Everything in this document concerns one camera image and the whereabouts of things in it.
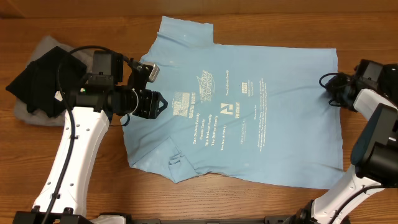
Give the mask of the light blue t-shirt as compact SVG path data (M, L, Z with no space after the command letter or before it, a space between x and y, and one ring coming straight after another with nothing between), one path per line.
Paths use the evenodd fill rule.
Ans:
M340 111L319 85L335 49L221 45L213 25L163 17L142 57L159 69L156 119L122 117L133 169L329 189L344 174Z

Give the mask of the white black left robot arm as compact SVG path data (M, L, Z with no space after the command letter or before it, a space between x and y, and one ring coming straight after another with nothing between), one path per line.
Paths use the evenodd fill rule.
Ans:
M31 211L16 212L14 223L90 223L86 199L99 146L113 115L155 119L167 108L155 82L159 67L100 46L92 71L68 93L60 90L67 112L52 169Z

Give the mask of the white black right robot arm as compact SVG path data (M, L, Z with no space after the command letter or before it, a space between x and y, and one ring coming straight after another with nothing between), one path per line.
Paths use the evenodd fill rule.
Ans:
M354 75L330 73L323 87L331 106L367 120L338 183L295 215L276 223L349 223L349 214L370 196L397 187L397 64L362 59Z

